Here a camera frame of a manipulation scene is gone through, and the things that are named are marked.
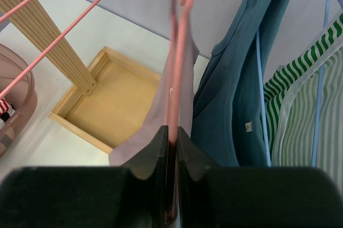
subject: clothing tag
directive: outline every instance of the clothing tag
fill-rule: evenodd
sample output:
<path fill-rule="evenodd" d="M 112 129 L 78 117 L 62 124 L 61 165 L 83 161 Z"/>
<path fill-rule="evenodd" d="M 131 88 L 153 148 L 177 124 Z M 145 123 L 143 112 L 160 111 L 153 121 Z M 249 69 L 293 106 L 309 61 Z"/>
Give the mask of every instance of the clothing tag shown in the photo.
<path fill-rule="evenodd" d="M 246 123 L 245 129 L 247 130 L 247 133 L 252 132 L 252 123 L 251 122 Z"/>

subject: wooden stand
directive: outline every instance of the wooden stand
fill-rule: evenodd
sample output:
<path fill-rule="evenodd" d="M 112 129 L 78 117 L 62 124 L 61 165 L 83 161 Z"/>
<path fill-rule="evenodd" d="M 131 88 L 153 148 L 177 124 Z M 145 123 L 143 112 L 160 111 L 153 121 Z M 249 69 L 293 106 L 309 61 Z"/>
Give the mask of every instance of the wooden stand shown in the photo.
<path fill-rule="evenodd" d="M 0 11 L 6 13 L 22 1 L 0 0 Z M 61 34 L 38 0 L 32 0 L 13 14 L 10 20 L 40 51 Z M 52 49 L 47 58 L 84 95 L 91 95 L 97 86 L 96 81 L 65 38 Z"/>
<path fill-rule="evenodd" d="M 88 70 L 98 82 L 93 94 L 72 86 L 49 117 L 108 154 L 140 129 L 160 75 L 107 47 Z"/>

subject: wooden tray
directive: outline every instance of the wooden tray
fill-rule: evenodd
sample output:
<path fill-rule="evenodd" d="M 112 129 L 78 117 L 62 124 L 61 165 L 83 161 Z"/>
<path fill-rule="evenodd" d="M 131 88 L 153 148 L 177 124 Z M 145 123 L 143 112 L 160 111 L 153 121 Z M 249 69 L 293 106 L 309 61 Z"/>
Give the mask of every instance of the wooden tray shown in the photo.
<path fill-rule="evenodd" d="M 49 117 L 109 154 L 141 127 L 160 75 L 107 47 L 88 69 L 94 92 L 86 97 L 72 86 Z"/>

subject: plastic container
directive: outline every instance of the plastic container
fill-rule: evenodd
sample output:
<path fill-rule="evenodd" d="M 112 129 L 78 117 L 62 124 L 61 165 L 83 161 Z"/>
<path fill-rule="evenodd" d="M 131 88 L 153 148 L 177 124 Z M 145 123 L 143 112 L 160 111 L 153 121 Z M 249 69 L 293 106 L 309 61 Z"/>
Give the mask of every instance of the plastic container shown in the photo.
<path fill-rule="evenodd" d="M 27 67 L 26 62 L 9 48 L 0 44 L 0 91 L 7 87 Z M 6 96 L 16 112 L 0 129 L 0 157 L 26 126 L 37 106 L 32 72 L 27 74 Z"/>

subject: pink cloth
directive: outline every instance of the pink cloth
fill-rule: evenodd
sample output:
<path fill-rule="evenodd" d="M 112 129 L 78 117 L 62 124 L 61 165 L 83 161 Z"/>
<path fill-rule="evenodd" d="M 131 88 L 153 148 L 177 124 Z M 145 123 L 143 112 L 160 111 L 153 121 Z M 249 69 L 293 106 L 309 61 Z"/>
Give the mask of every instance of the pink cloth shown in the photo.
<path fill-rule="evenodd" d="M 177 33 L 177 24 L 174 23 L 174 26 Z M 171 52 L 175 51 L 172 51 L 172 49 L 169 51 L 160 83 L 157 87 L 149 112 L 146 115 L 140 130 L 130 137 L 126 142 L 112 150 L 112 152 L 109 154 L 110 165 L 118 166 L 124 164 L 137 152 L 141 151 L 145 146 L 147 146 L 161 125 L 166 124 L 167 96 L 170 96 L 170 93 L 167 93 L 169 92 L 167 84 L 169 65 L 168 60 L 170 57 L 172 57 Z M 181 82 L 180 115 L 178 120 L 178 125 L 183 127 L 188 136 L 190 136 L 191 133 L 193 118 L 193 68 L 198 55 L 199 50 L 191 36 L 190 27 L 188 27 Z"/>

